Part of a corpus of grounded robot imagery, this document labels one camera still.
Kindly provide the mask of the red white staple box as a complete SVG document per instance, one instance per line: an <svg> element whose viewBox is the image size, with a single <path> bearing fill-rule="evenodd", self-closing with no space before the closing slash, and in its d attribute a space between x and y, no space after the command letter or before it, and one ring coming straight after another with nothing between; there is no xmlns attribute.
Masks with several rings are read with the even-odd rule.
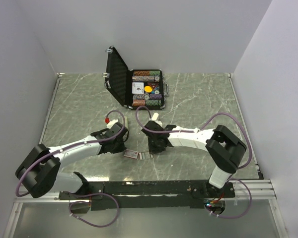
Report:
<svg viewBox="0 0 298 238"><path fill-rule="evenodd" d="M134 150L126 150L124 153L124 157L131 158L131 159L137 159L138 156L139 156L139 152Z"/></svg>

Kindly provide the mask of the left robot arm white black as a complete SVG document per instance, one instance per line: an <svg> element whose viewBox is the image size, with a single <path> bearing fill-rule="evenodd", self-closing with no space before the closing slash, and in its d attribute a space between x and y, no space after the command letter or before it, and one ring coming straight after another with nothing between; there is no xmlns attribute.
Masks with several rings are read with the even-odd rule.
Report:
<svg viewBox="0 0 298 238"><path fill-rule="evenodd" d="M87 179L79 172L70 174L61 170L79 160L101 154L116 154L126 150L128 129L119 122L89 136L62 146L33 147L15 175L27 189L27 194L39 198L51 191L63 191L76 199L83 199L92 189Z"/></svg>

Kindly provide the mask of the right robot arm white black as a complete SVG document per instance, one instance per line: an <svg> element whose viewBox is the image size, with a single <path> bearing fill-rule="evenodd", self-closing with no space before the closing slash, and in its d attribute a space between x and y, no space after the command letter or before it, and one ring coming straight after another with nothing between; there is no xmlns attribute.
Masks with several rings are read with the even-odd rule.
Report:
<svg viewBox="0 0 298 238"><path fill-rule="evenodd" d="M149 152L161 153L167 147L188 147L207 151L215 163L207 192L218 197L224 192L224 185L237 172L247 146L226 126L218 125L214 129L188 129L168 124L160 126L150 120L142 132L148 137Z"/></svg>

